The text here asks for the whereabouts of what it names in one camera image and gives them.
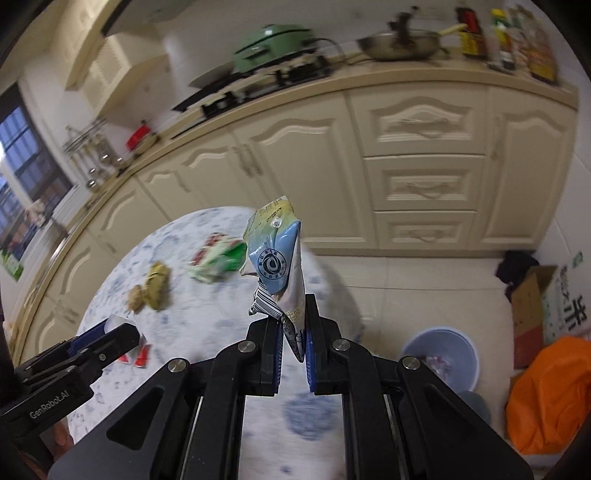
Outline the person's right hand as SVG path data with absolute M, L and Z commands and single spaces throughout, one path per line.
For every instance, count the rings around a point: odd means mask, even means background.
M 73 438 L 66 422 L 59 421 L 52 427 L 53 455 L 55 459 L 63 456 L 74 446 Z

